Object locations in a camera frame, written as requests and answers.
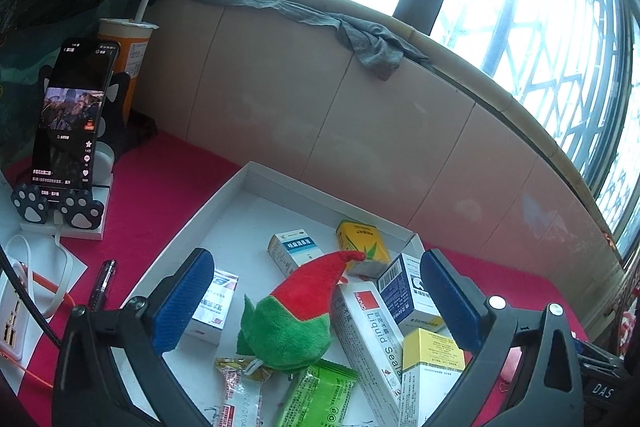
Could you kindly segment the blue white medicine box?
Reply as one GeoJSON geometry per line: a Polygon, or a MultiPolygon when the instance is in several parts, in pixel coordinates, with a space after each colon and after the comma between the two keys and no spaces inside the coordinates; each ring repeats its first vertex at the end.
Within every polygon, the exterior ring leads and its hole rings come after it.
{"type": "Polygon", "coordinates": [[[407,336],[415,329],[438,332],[445,326],[423,287],[418,258],[399,254],[378,278],[378,292],[402,335],[407,336]]]}

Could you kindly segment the red chili plush toy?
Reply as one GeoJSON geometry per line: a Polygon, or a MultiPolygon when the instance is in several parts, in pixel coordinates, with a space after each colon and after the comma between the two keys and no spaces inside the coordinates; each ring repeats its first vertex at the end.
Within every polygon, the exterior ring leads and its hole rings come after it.
{"type": "Polygon", "coordinates": [[[334,251],[301,265],[258,303],[245,298],[235,352],[282,373],[319,361],[331,344],[333,293],[347,265],[364,259],[361,251],[334,251]]]}

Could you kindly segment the white power strip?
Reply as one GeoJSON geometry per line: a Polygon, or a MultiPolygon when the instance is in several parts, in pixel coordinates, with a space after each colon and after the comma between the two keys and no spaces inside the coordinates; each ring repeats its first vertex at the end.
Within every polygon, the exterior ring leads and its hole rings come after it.
{"type": "Polygon", "coordinates": [[[1,274],[0,305],[1,351],[14,361],[21,361],[28,317],[27,312],[24,310],[22,299],[12,286],[6,273],[1,274]]]}

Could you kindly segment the black pen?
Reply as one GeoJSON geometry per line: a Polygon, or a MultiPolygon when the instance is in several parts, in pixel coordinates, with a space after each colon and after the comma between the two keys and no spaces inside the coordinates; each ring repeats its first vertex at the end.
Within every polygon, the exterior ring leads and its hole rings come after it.
{"type": "Polygon", "coordinates": [[[88,308],[91,312],[101,311],[104,308],[108,286],[115,275],[116,268],[117,261],[115,259],[105,260],[102,263],[88,301],[88,308]]]}

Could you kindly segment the yellow white box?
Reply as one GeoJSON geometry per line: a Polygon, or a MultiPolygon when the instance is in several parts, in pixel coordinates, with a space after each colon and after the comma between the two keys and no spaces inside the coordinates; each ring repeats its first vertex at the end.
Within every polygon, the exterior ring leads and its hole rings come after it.
{"type": "Polygon", "coordinates": [[[415,329],[404,339],[399,426],[418,427],[433,415],[465,369],[451,338],[415,329]]]}

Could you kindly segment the white red blue box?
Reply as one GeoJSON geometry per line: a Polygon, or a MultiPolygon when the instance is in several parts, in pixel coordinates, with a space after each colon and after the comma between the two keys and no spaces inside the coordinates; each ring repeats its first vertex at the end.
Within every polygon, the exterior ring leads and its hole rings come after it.
{"type": "Polygon", "coordinates": [[[221,340],[239,277],[227,271],[215,270],[192,319],[186,326],[186,335],[217,346],[221,340]]]}

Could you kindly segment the red white snack packet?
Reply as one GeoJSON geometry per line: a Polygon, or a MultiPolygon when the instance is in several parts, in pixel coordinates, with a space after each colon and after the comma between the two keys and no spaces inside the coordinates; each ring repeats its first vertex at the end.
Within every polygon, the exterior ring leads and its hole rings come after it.
{"type": "Polygon", "coordinates": [[[216,358],[215,369],[224,380],[217,426],[261,426],[262,386],[272,370],[255,358],[216,358]]]}

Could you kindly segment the paw phone stand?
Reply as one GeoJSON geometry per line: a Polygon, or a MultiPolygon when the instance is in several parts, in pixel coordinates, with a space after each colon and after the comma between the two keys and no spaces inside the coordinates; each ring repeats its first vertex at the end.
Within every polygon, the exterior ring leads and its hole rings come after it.
{"type": "Polygon", "coordinates": [[[116,74],[106,88],[106,106],[98,126],[94,151],[92,187],[66,188],[56,202],[47,202],[48,190],[37,184],[21,183],[14,187],[11,202],[21,216],[26,232],[52,234],[61,231],[73,239],[103,239],[104,217],[113,183],[113,166],[120,155],[119,141],[126,136],[122,117],[130,76],[116,74]]]}

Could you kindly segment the white liquid sealer box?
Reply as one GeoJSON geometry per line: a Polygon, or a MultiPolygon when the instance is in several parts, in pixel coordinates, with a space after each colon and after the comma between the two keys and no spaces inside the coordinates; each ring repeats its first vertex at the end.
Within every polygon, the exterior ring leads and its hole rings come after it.
{"type": "Polygon", "coordinates": [[[404,336],[371,282],[337,285],[331,303],[335,334],[375,419],[399,421],[404,336]]]}

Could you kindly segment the white cardboard tray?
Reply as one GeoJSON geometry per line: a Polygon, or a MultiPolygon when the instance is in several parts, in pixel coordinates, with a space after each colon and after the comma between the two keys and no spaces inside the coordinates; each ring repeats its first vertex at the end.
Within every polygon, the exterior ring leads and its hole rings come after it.
{"type": "MultiPolygon", "coordinates": [[[[420,258],[425,251],[413,231],[250,162],[195,213],[134,286],[133,296],[149,296],[195,248],[204,248],[213,255],[216,270],[239,277],[218,345],[184,334],[174,350],[163,354],[171,372],[209,424],[217,422],[224,391],[224,380],[215,369],[215,361],[238,355],[236,337],[244,299],[258,303],[285,280],[267,253],[271,237],[304,229],[323,254],[331,254],[340,248],[336,229],[343,220],[373,225],[393,256],[420,258]]],[[[322,360],[350,366],[334,329],[331,340],[322,360]]],[[[359,377],[343,425],[381,426],[363,394],[359,377]]]]}

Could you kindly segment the red cloth mat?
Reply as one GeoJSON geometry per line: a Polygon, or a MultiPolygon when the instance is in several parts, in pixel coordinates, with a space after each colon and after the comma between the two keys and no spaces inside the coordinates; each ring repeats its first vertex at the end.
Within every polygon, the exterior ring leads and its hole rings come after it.
{"type": "MultiPolygon", "coordinates": [[[[165,132],[122,156],[115,165],[103,241],[63,239],[63,244],[88,267],[72,290],[76,305],[87,303],[103,261],[116,259],[106,304],[108,309],[118,307],[186,221],[239,169],[165,132]]],[[[525,309],[541,309],[551,301],[559,303],[565,307],[570,329],[580,339],[587,339],[582,324],[553,283],[539,275],[438,248],[486,295],[501,295],[510,305],[525,309]]],[[[52,383],[57,357],[58,350],[43,336],[28,368],[52,383]]],[[[17,399],[38,426],[51,426],[49,388],[26,376],[17,399]]]]}

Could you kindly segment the green snack packet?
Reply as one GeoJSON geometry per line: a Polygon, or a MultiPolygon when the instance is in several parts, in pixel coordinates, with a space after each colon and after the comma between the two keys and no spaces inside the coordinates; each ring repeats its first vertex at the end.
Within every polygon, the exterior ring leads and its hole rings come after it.
{"type": "Polygon", "coordinates": [[[334,427],[343,424],[358,374],[347,366],[319,360],[296,374],[273,425],[334,427]]]}

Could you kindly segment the white blue small box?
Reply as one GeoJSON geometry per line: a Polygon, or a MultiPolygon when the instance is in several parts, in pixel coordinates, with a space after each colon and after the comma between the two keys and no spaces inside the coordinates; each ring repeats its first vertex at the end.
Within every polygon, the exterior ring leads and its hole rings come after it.
{"type": "Polygon", "coordinates": [[[323,255],[323,251],[304,229],[274,234],[267,253],[285,277],[301,265],[323,255]]]}

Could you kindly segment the yellow medicine box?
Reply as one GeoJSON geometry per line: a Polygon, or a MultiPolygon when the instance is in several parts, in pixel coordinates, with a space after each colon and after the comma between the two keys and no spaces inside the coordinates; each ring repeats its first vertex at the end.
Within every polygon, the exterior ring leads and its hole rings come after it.
{"type": "Polygon", "coordinates": [[[346,272],[350,275],[377,279],[392,262],[381,233],[373,225],[343,220],[336,236],[342,251],[361,251],[366,256],[363,261],[349,262],[346,272]]]}

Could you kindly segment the black smartphone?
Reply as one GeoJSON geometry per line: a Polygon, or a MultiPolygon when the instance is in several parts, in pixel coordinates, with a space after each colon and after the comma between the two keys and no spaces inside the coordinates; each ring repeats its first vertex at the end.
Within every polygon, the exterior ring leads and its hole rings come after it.
{"type": "Polygon", "coordinates": [[[96,137],[119,44],[65,40],[49,77],[32,152],[32,184],[50,202],[88,190],[96,137]]]}

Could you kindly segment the orange drink cup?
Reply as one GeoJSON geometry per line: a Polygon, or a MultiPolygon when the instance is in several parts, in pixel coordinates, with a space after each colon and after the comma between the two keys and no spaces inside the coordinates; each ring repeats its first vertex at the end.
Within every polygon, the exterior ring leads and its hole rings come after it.
{"type": "Polygon", "coordinates": [[[114,65],[114,72],[126,72],[129,76],[124,103],[122,103],[122,118],[128,120],[131,104],[134,101],[137,79],[140,74],[144,54],[148,48],[153,32],[158,29],[157,24],[145,22],[144,16],[150,0],[141,0],[134,18],[101,18],[98,35],[103,40],[113,40],[119,44],[120,51],[114,65]]]}

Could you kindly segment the grey rag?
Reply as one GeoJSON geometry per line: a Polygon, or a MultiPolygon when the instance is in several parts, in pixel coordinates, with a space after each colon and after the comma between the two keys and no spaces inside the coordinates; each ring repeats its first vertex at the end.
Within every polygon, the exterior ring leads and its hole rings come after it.
{"type": "Polygon", "coordinates": [[[401,60],[430,66],[430,58],[379,23],[343,13],[323,12],[291,0],[191,0],[208,5],[271,10],[292,22],[334,30],[336,40],[381,80],[389,80],[401,60]]]}

